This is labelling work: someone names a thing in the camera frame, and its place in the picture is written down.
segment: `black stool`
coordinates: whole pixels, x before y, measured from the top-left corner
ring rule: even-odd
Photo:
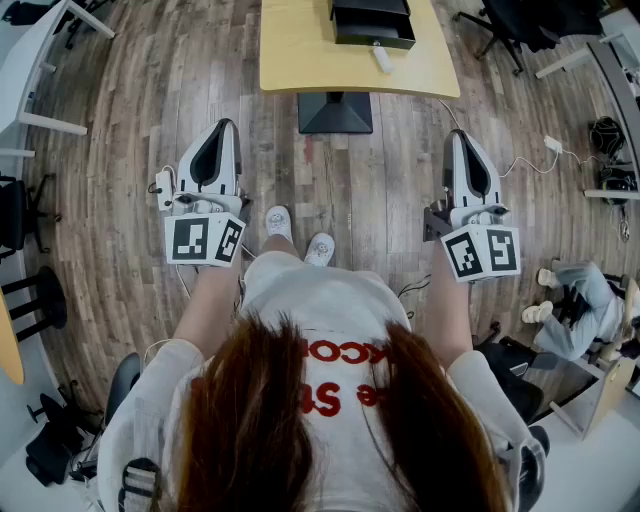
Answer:
[[[60,281],[58,281],[53,270],[49,267],[40,267],[35,276],[4,285],[2,293],[7,295],[29,286],[35,286],[36,298],[11,309],[9,316],[11,316],[11,320],[15,320],[39,309],[44,315],[44,319],[16,333],[18,341],[33,336],[35,333],[50,326],[62,329],[67,323],[67,302],[64,298]]]

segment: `long brown hair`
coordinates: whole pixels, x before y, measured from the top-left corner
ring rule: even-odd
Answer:
[[[387,332],[386,376],[371,372],[393,453],[383,461],[408,509],[505,511],[483,429],[429,346],[398,324]],[[243,319],[194,381],[180,433],[179,511],[303,508],[313,458],[300,410],[303,342],[284,318],[278,329]]]

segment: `white t-shirt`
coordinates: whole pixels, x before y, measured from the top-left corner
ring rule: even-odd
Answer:
[[[301,328],[306,340],[302,414],[315,464],[305,495],[307,508],[405,508],[402,494],[369,434],[370,429],[381,453],[390,461],[391,452],[377,417],[369,363],[385,367],[386,354],[380,340],[386,338],[386,320],[409,327],[399,300],[375,274],[310,267],[284,253],[258,258],[245,280],[243,312],[258,314],[263,322],[274,326],[285,313]],[[206,363],[193,345],[181,340],[169,342],[116,412],[104,434],[98,460],[99,489],[107,512],[117,510],[122,469],[129,460],[142,456],[135,448],[134,432],[145,429],[134,428],[135,398],[142,399],[137,401],[138,416],[140,410],[146,417],[153,411],[164,425],[161,467],[169,494],[175,497],[179,478],[175,468],[180,464],[172,456],[180,450],[173,443],[181,440],[179,432],[176,435],[181,407],[191,379],[202,373],[202,364]],[[482,354],[464,354],[453,363],[448,375],[484,424],[497,451],[506,452],[508,443],[537,443]],[[508,479],[517,482],[518,472],[514,471]],[[517,502],[515,489],[510,498]]]

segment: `white sneaker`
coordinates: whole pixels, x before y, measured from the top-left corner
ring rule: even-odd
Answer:
[[[553,313],[553,302],[545,300],[539,306],[529,306],[522,312],[522,321],[525,324],[535,324],[543,322],[551,313]]]
[[[538,270],[538,284],[549,288],[560,288],[562,286],[562,283],[558,281],[556,274],[546,268]]]
[[[291,236],[291,216],[284,206],[273,206],[267,212],[267,234],[282,235],[293,243]]]
[[[336,243],[331,235],[318,233],[311,239],[304,262],[314,267],[326,267],[335,249]]]

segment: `wooden floor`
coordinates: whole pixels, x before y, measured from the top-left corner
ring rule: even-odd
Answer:
[[[483,62],[474,59],[486,31],[451,21],[459,9],[475,13],[480,1],[434,0],[434,7],[462,91],[449,104],[499,172],[516,156],[548,168],[553,155],[545,134],[580,158],[591,154],[587,123],[612,114],[594,68],[533,76],[581,39],[538,54],[524,49],[527,70],[516,78],[499,44]],[[58,71],[42,81],[34,105],[36,113],[87,125],[89,134],[36,128],[28,136],[37,157],[27,162],[26,179],[56,173],[43,206],[64,217],[44,232],[49,256],[33,246],[25,251],[28,272],[51,265],[67,294],[67,327],[43,333],[61,382],[77,379],[85,400],[104,406],[118,362],[172,334],[186,297],[165,263],[161,216],[147,187],[222,117],[240,130],[243,186],[255,201],[251,250],[265,239],[266,209],[285,204],[301,252],[326,230],[337,242],[333,264],[374,270],[395,291],[429,272],[432,245],[422,242],[422,209],[442,193],[443,142],[455,127],[440,103],[371,94],[372,135],[303,136],[295,95],[260,93],[259,0],[117,0],[110,9],[115,39],[83,33],[72,51],[58,42],[50,59]],[[520,312],[545,297],[535,275],[554,257],[593,259],[603,271],[635,275],[638,203],[629,208],[632,238],[624,245],[610,208],[581,193],[593,184],[593,164],[581,171],[563,155],[549,174],[518,165],[502,180],[508,222],[520,228],[522,275],[473,287],[472,324],[481,338],[499,320],[505,333],[531,342],[535,329],[520,322]],[[419,333],[427,294],[428,287],[402,297]],[[549,397],[567,387],[564,370],[536,377]]]

